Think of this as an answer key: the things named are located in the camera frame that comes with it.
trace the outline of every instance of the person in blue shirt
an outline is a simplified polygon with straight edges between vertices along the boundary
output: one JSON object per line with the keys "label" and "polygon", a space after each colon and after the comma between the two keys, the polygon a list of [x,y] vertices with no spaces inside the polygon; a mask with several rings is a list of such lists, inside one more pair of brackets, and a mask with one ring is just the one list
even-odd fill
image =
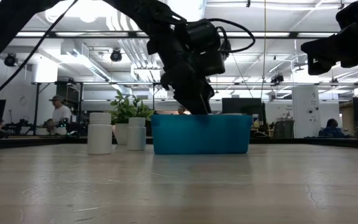
{"label": "person in blue shirt", "polygon": [[329,119],[327,121],[327,126],[321,130],[318,134],[320,137],[329,137],[329,138],[348,138],[340,128],[338,128],[338,122],[335,119]]}

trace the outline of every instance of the security camera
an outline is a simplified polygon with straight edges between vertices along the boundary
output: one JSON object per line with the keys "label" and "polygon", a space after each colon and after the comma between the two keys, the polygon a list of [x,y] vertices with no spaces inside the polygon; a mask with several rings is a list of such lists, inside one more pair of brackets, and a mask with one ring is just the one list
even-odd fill
{"label": "security camera", "polygon": [[113,62],[120,62],[122,60],[121,49],[113,49],[110,59]]}
{"label": "security camera", "polygon": [[17,57],[15,53],[8,53],[7,57],[5,58],[4,64],[8,67],[15,67],[17,66]]}

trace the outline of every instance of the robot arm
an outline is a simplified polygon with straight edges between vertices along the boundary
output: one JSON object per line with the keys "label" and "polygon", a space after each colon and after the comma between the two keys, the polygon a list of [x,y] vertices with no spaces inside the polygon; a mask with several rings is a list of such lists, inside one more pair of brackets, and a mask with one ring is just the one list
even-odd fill
{"label": "robot arm", "polygon": [[310,75],[326,73],[337,62],[343,68],[358,65],[358,1],[339,11],[336,20],[340,32],[301,46],[302,51],[308,54]]}
{"label": "robot arm", "polygon": [[[0,53],[36,13],[59,1],[2,0]],[[214,92],[206,76],[224,73],[224,60],[231,49],[228,41],[221,45],[215,26],[206,19],[187,23],[158,0],[104,1],[133,19],[149,35],[149,54],[158,53],[164,64],[163,87],[172,86],[174,98],[192,114],[210,113],[209,99]]]}

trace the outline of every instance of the person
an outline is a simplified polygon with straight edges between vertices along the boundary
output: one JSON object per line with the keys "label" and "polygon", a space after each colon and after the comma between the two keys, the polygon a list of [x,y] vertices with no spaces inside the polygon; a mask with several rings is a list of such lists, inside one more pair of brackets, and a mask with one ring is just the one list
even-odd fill
{"label": "person", "polygon": [[55,107],[55,110],[53,111],[52,119],[47,121],[47,129],[49,133],[54,134],[56,132],[55,126],[58,125],[60,121],[64,119],[71,120],[71,110],[63,104],[63,99],[59,96],[52,98],[52,105]]}
{"label": "person", "polygon": [[340,128],[338,128],[338,122],[335,119],[329,119],[327,126],[319,132],[320,137],[330,138],[348,138]]}
{"label": "person", "polygon": [[180,114],[180,115],[186,115],[186,114],[185,114],[185,111],[186,111],[186,108],[185,108],[184,106],[180,105],[180,106],[178,107],[178,114]]}

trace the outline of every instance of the white pillar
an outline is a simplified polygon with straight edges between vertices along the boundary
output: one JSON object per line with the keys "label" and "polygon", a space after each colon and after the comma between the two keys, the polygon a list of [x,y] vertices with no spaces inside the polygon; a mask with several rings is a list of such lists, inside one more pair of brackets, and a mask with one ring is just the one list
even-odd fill
{"label": "white pillar", "polygon": [[317,86],[294,86],[292,88],[295,138],[317,137],[321,122]]}
{"label": "white pillar", "polygon": [[[57,63],[43,58],[39,63],[33,65],[34,82],[55,82],[57,81]],[[52,118],[54,107],[50,101],[56,95],[56,85],[49,85],[39,95],[37,125],[43,124]]]}

